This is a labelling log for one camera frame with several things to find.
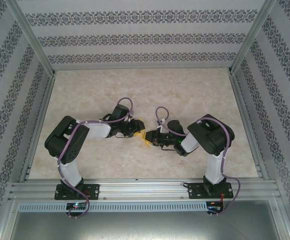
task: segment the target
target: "wire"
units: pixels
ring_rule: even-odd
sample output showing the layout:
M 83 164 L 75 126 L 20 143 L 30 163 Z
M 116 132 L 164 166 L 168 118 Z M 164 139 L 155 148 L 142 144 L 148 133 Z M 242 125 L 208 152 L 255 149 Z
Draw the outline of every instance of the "wire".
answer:
M 229 149 L 229 142 L 230 142 L 230 138 L 229 138 L 229 132 L 227 130 L 227 128 L 225 128 L 225 126 L 218 120 L 214 119 L 214 118 L 210 118 L 210 117 L 202 117 L 201 119 L 198 119 L 196 121 L 196 123 L 202 121 L 202 120 L 209 120 L 209 121 L 212 121 L 212 122 L 215 122 L 217 123 L 218 125 L 221 126 L 221 128 L 224 130 L 225 134 L 226 134 L 226 139 L 227 139 L 227 142 L 226 142 L 226 147 L 225 147 L 225 150 L 223 151 L 223 156 L 221 158 L 221 165 L 220 165 L 220 173 L 223 175 L 223 177 L 227 178 L 227 179 L 233 179 L 235 181 L 237 181 L 238 183 L 238 189 L 237 189 L 237 192 L 235 194 L 235 196 L 233 197 L 232 201 L 230 202 L 230 204 L 222 211 L 219 213 L 220 214 L 223 214 L 224 212 L 226 212 L 230 206 L 234 203 L 235 199 L 238 197 L 238 194 L 239 194 L 239 191 L 240 191 L 240 181 L 238 178 L 236 177 L 230 177 L 230 176 L 227 176 L 225 173 L 224 173 L 224 164 L 225 164 L 225 157 L 226 157 L 226 153 Z
M 175 132 L 175 131 L 170 130 L 168 127 L 166 127 L 166 126 L 163 124 L 163 122 L 160 120 L 159 116 L 158 116 L 158 110 L 159 110 L 159 109 L 165 109 L 165 110 L 166 110 L 166 112 L 167 112 L 167 117 L 165 118 L 165 120 L 167 120 L 168 117 L 169 117 L 169 111 L 168 111 L 168 109 L 165 108 L 164 106 L 159 106 L 158 108 L 156 108 L 155 113 L 156 113 L 157 121 L 160 123 L 160 125 L 161 125 L 163 128 L 165 128 L 167 131 L 169 131 L 169 132 L 171 132 L 171 133 L 173 133 L 173 134 L 175 134 L 175 135 L 178 135 L 178 136 L 181 136 L 181 137 L 185 137 L 185 136 L 187 136 L 187 134 L 182 134 L 182 133 L 179 134 L 179 133 L 177 133 L 177 132 Z
M 67 150 L 67 148 L 68 148 L 68 146 L 69 146 L 71 140 L 73 139 L 73 137 L 74 137 L 74 135 L 75 135 L 77 129 L 78 129 L 81 125 L 83 125 L 83 124 L 94 124 L 94 123 L 100 123 L 100 122 L 102 122 L 102 123 L 106 123 L 106 124 L 112 124 L 112 123 L 117 123 L 117 122 L 123 121 L 126 117 L 128 117 L 128 116 L 130 115 L 130 113 L 132 112 L 132 110 L 133 110 L 133 101 L 131 101 L 131 99 L 130 99 L 129 97 L 123 97 L 123 98 L 119 99 L 119 101 L 117 102 L 117 104 L 119 104 L 119 103 L 120 103 L 122 100 L 124 100 L 124 99 L 129 100 L 129 101 L 130 101 L 130 105 L 131 105 L 131 106 L 130 106 L 130 110 L 129 110 L 129 112 L 126 114 L 126 116 L 124 116 L 124 117 L 122 117 L 122 118 L 120 118 L 120 119 L 117 119 L 117 120 L 112 120 L 112 121 L 89 120 L 89 121 L 82 121 L 82 122 L 78 123 L 78 124 L 75 126 L 74 130 L 72 131 L 72 133 L 71 133 L 71 135 L 70 135 L 70 137 L 69 137 L 69 139 L 68 139 L 68 141 L 67 141 L 67 143 L 66 143 L 66 145 L 65 145 L 65 147 L 64 147 L 64 149 L 63 149 L 63 151 L 61 152 L 61 154 L 60 154 L 60 156 L 59 156 L 59 158 L 58 158 L 58 160 L 57 160 L 58 172 L 59 172 L 59 174 L 60 174 L 60 176 L 61 176 L 61 178 L 62 178 L 62 181 L 63 181 L 65 184 L 67 184 L 70 188 L 72 188 L 74 191 L 76 191 L 76 192 L 79 193 L 81 196 L 83 196 L 83 197 L 86 199 L 86 203 L 88 204 L 88 207 L 86 208 L 86 210 L 85 210 L 82 214 L 80 214 L 79 216 L 75 216 L 75 217 L 74 217 L 75 219 L 81 218 L 82 216 L 84 216 L 84 215 L 88 212 L 88 210 L 89 210 L 89 208 L 90 208 L 90 202 L 89 202 L 89 198 L 88 198 L 84 193 L 82 193 L 81 191 L 79 191 L 78 189 L 76 189 L 74 186 L 72 186 L 72 185 L 71 185 L 71 184 L 66 180 L 64 174 L 63 174 L 62 171 L 61 171 L 61 159 L 63 158 L 63 156 L 64 156 L 64 154 L 65 154 L 65 152 L 66 152 L 66 150 Z M 73 217 L 73 216 L 70 215 L 70 212 L 71 212 L 71 210 L 68 211 L 69 218 Z

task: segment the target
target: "enclosure wall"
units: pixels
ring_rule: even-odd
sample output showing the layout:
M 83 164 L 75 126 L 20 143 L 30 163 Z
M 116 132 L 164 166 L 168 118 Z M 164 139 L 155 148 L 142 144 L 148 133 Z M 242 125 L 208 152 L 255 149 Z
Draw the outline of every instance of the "enclosure wall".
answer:
M 20 0 L 53 68 L 229 67 L 264 0 Z
M 0 0 L 0 213 L 8 183 L 17 182 L 49 76 Z
M 236 78 L 263 161 L 290 218 L 290 0 L 278 0 Z

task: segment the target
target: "purple cable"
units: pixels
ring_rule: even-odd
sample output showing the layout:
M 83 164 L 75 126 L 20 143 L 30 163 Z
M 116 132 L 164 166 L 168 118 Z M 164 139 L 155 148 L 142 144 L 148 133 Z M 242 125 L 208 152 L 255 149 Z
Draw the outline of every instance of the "purple cable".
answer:
M 221 165 L 220 165 L 220 172 L 221 174 L 225 177 L 225 178 L 228 178 L 228 179 L 234 179 L 237 181 L 238 183 L 238 189 L 237 189 L 237 192 L 233 198 L 233 200 L 230 202 L 230 204 L 228 205 L 227 208 L 225 208 L 222 212 L 219 213 L 220 214 L 223 214 L 225 211 L 227 211 L 229 209 L 229 207 L 234 203 L 235 199 L 237 198 L 238 194 L 239 194 L 239 191 L 240 191 L 240 181 L 238 178 L 236 177 L 230 177 L 230 176 L 227 176 L 225 173 L 224 173 L 224 164 L 225 164 L 225 157 L 226 157 L 226 153 L 229 149 L 229 142 L 230 142 L 230 139 L 229 139 L 229 133 L 228 133 L 228 130 L 225 128 L 225 126 L 218 120 L 216 119 L 213 119 L 213 118 L 210 118 L 210 117 L 202 117 L 201 119 L 198 119 L 196 121 L 196 123 L 198 123 L 199 121 L 202 121 L 202 120 L 209 120 L 209 121 L 212 121 L 212 122 L 215 122 L 217 123 L 218 125 L 221 126 L 221 128 L 225 131 L 225 134 L 226 134 L 226 138 L 227 138 L 227 143 L 226 143 L 226 147 L 225 147 L 225 150 L 223 151 L 223 157 L 221 159 Z
M 182 136 L 182 137 L 185 137 L 185 136 L 187 136 L 187 134 L 182 134 L 182 133 L 177 133 L 177 132 L 175 132 L 175 131 L 172 131 L 172 130 L 170 130 L 168 127 L 166 127 L 163 123 L 162 123 L 162 121 L 159 119 L 159 116 L 158 116 L 158 109 L 165 109 L 166 110 L 166 112 L 167 112 L 167 117 L 165 118 L 165 120 L 167 120 L 168 119 L 168 117 L 169 117 L 169 111 L 168 111 L 168 109 L 167 108 L 165 108 L 164 106 L 159 106 L 158 108 L 156 108 L 156 118 L 157 118 L 157 121 L 160 123 L 160 125 L 163 127 L 163 128 L 165 128 L 167 131 L 169 131 L 169 132 L 171 132 L 171 133 L 173 133 L 173 134 L 175 134 L 175 135 L 178 135 L 178 136 Z
M 59 158 L 58 158 L 58 160 L 57 160 L 58 172 L 59 172 L 59 174 L 60 174 L 60 176 L 61 176 L 63 182 L 64 182 L 65 184 L 67 184 L 69 187 L 71 187 L 74 191 L 76 191 L 77 193 L 79 193 L 80 195 L 82 195 L 82 196 L 86 199 L 86 203 L 88 204 L 88 207 L 86 208 L 86 210 L 85 210 L 82 214 L 80 214 L 79 216 L 76 216 L 76 217 L 75 217 L 76 219 L 77 219 L 77 218 L 81 218 L 82 216 L 84 216 L 84 215 L 88 212 L 88 210 L 89 210 L 89 208 L 90 208 L 90 202 L 89 202 L 88 197 L 87 197 L 84 193 L 82 193 L 81 191 L 79 191 L 78 189 L 76 189 L 74 186 L 72 186 L 72 185 L 71 185 L 71 184 L 66 180 L 66 178 L 65 178 L 65 176 L 63 175 L 63 173 L 61 172 L 61 168 L 60 168 L 61 159 L 63 158 L 63 156 L 64 156 L 64 154 L 65 154 L 65 152 L 66 152 L 66 150 L 67 150 L 67 148 L 68 148 L 68 146 L 69 146 L 71 140 L 73 139 L 73 137 L 74 137 L 74 135 L 75 135 L 75 133 L 76 133 L 76 131 L 77 131 L 77 129 L 79 128 L 80 125 L 82 125 L 82 124 L 94 124 L 94 123 L 100 123 L 100 122 L 105 123 L 105 124 L 112 124 L 112 123 L 116 123 L 116 122 L 122 121 L 122 120 L 124 120 L 126 117 L 128 117 L 128 116 L 130 115 L 132 109 L 133 109 L 133 101 L 131 101 L 131 99 L 130 99 L 129 97 L 123 97 L 123 98 L 119 99 L 119 101 L 117 102 L 117 104 L 119 104 L 119 103 L 120 103 L 122 100 L 124 100 L 124 99 L 128 99 L 128 100 L 130 101 L 130 104 L 131 104 L 131 106 L 130 106 L 130 110 L 129 110 L 129 112 L 127 113 L 126 116 L 124 116 L 124 117 L 122 117 L 122 118 L 120 118 L 120 119 L 117 119 L 117 120 L 113 120 L 113 121 L 89 120 L 89 121 L 82 121 L 82 122 L 78 123 L 78 124 L 76 125 L 76 127 L 74 128 L 73 132 L 71 133 L 71 135 L 70 135 L 70 137 L 69 137 L 69 139 L 68 139 L 68 141 L 67 141 L 67 143 L 66 143 L 66 145 L 65 145 L 65 147 L 64 147 L 64 149 L 63 149 L 63 151 L 61 152 L 61 154 L 60 154 L 60 156 L 59 156 Z M 69 217 L 71 218 L 72 216 L 70 215 L 70 212 L 71 212 L 71 209 L 68 211 L 68 215 L 69 215 Z

